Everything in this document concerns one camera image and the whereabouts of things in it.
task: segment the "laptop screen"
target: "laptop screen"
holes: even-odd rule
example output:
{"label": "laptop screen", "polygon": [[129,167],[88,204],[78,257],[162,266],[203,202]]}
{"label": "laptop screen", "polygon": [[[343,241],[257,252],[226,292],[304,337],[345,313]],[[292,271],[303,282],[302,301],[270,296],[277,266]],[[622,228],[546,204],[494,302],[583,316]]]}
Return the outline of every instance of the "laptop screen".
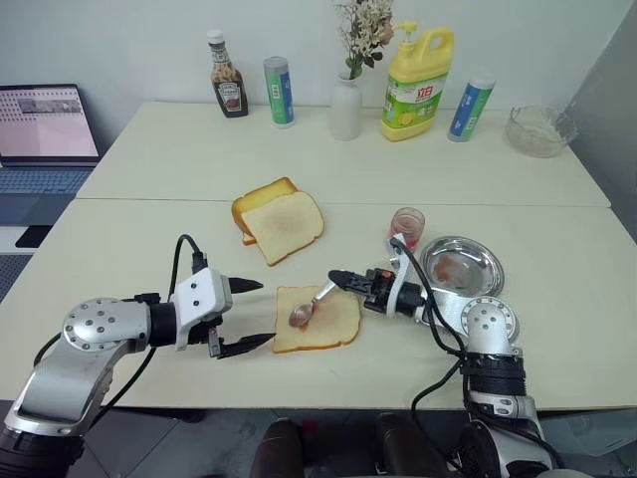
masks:
{"label": "laptop screen", "polygon": [[97,162],[77,87],[0,87],[0,156],[12,163]]}

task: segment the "laptop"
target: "laptop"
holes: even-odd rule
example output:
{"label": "laptop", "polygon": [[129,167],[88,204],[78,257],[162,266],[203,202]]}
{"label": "laptop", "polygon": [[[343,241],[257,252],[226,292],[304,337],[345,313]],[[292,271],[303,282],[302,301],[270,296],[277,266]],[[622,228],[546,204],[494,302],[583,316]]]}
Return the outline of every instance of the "laptop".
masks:
{"label": "laptop", "polygon": [[99,161],[77,85],[0,87],[0,225],[53,225]]}

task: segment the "metal spoon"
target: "metal spoon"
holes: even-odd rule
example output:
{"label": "metal spoon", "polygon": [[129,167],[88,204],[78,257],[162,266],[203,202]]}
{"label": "metal spoon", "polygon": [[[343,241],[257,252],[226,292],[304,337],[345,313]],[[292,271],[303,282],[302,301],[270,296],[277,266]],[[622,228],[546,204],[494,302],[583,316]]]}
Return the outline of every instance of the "metal spoon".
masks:
{"label": "metal spoon", "polygon": [[317,294],[312,297],[312,301],[309,304],[301,304],[296,306],[290,314],[289,323],[292,327],[302,327],[307,324],[312,318],[312,314],[317,308],[317,303],[320,302],[329,292],[336,287],[336,284],[332,281],[325,282]]}

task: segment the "ketchup bottle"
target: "ketchup bottle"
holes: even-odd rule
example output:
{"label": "ketchup bottle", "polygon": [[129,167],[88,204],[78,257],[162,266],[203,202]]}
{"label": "ketchup bottle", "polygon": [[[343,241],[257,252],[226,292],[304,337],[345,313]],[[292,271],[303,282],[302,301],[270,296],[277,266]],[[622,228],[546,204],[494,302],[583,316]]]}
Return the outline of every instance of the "ketchup bottle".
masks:
{"label": "ketchup bottle", "polygon": [[210,75],[217,102],[226,118],[244,117],[248,114],[248,100],[243,77],[230,61],[221,30],[208,31],[208,45],[214,67]]}

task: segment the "white vase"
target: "white vase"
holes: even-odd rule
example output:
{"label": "white vase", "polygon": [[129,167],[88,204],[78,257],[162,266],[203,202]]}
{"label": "white vase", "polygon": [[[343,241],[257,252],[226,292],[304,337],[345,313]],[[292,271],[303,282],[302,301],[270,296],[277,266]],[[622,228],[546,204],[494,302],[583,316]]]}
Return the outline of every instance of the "white vase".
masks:
{"label": "white vase", "polygon": [[341,141],[351,141],[360,134],[362,93],[356,80],[349,79],[349,73],[341,73],[336,78],[331,95],[329,129],[332,136]]}

